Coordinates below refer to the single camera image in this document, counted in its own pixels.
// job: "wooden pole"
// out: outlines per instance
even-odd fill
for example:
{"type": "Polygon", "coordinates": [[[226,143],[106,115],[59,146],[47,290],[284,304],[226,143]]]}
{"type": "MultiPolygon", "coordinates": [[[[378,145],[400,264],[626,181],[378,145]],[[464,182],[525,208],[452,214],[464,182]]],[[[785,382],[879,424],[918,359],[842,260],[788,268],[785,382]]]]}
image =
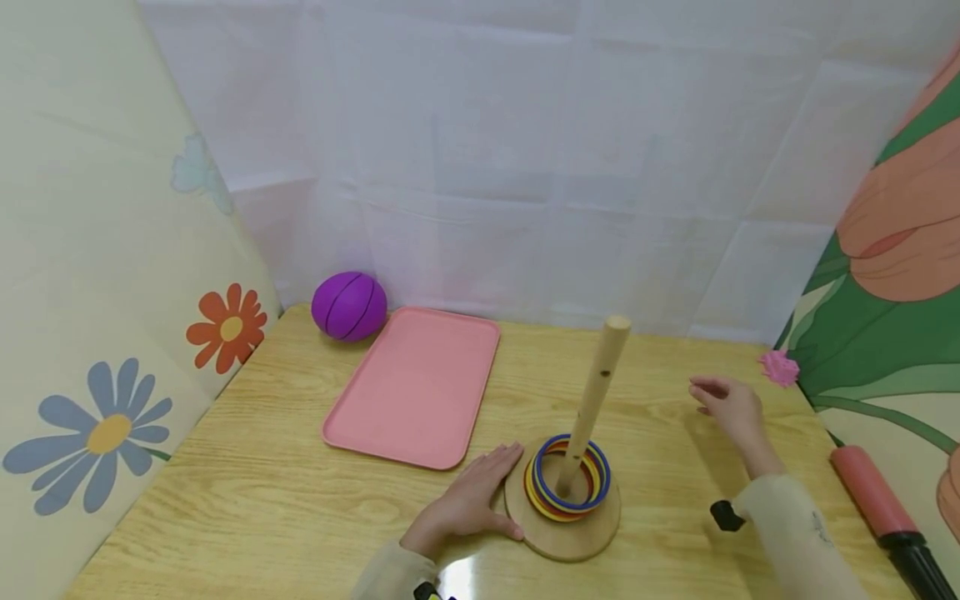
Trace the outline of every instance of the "wooden pole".
{"type": "Polygon", "coordinates": [[[577,420],[573,424],[573,433],[570,434],[570,443],[566,448],[564,462],[560,469],[560,476],[554,493],[563,498],[570,494],[570,484],[580,469],[580,463],[587,451],[587,442],[593,433],[593,424],[600,414],[600,406],[607,396],[607,389],[613,379],[616,363],[620,360],[627,338],[630,336],[630,319],[613,315],[603,323],[600,332],[600,342],[593,353],[593,365],[587,379],[587,386],[580,398],[580,410],[577,411],[577,420]]]}

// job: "purple ball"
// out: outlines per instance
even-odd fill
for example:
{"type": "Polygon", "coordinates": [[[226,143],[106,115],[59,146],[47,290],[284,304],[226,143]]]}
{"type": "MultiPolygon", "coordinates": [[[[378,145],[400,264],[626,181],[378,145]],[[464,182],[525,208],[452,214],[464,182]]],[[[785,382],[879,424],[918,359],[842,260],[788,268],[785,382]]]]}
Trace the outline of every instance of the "purple ball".
{"type": "Polygon", "coordinates": [[[387,293],[363,273],[338,273],[320,284],[310,307],[317,327],[335,340],[356,342],[387,320],[387,293]]]}

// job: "hand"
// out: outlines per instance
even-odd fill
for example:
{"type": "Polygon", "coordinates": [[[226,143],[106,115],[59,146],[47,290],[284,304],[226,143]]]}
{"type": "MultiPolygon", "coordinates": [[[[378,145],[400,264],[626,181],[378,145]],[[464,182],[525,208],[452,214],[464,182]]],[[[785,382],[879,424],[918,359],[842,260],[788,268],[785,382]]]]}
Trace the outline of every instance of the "hand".
{"type": "Polygon", "coordinates": [[[703,406],[697,411],[710,415],[731,439],[751,479],[785,473],[786,467],[767,439],[763,427],[763,405],[746,383],[713,375],[690,377],[690,395],[703,406]]]}
{"type": "Polygon", "coordinates": [[[523,540],[519,525],[490,508],[500,482],[522,455],[522,445],[516,442],[509,446],[502,444],[467,465],[444,495],[420,512],[400,539],[400,545],[423,556],[432,556],[450,535],[468,536],[493,531],[514,540],[523,540]]]}
{"type": "Polygon", "coordinates": [[[713,375],[695,375],[690,377],[690,384],[690,395],[703,404],[697,411],[716,419],[737,447],[766,437],[763,405],[749,385],[713,375]]]}

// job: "tray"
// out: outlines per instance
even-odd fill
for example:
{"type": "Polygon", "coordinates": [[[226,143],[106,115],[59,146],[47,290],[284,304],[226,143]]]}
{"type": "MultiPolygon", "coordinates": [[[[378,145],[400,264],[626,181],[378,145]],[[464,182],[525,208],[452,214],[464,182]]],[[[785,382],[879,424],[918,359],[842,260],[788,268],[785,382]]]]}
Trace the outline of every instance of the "tray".
{"type": "Polygon", "coordinates": [[[499,340],[493,321],[399,308],[326,416],[324,441],[420,467],[456,467],[499,340]]]}

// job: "orange flower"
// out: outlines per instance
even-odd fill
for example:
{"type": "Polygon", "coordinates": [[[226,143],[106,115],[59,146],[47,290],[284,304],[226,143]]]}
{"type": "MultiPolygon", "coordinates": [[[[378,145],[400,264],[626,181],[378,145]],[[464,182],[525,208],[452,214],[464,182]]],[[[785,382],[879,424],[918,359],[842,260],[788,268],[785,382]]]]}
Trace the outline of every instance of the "orange flower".
{"type": "Polygon", "coordinates": [[[243,291],[239,283],[231,283],[227,288],[227,301],[216,292],[207,292],[200,299],[200,312],[210,323],[194,323],[186,330],[186,339],[194,346],[206,347],[193,361],[197,369],[202,369],[213,355],[217,356],[217,373],[230,370],[235,361],[247,362],[253,349],[263,341],[261,327],[267,323],[267,313],[260,312],[260,303],[256,301],[256,292],[249,290],[240,302],[243,291]]]}
{"type": "Polygon", "coordinates": [[[953,536],[960,542],[960,448],[953,451],[947,472],[937,486],[937,506],[953,536]]]}

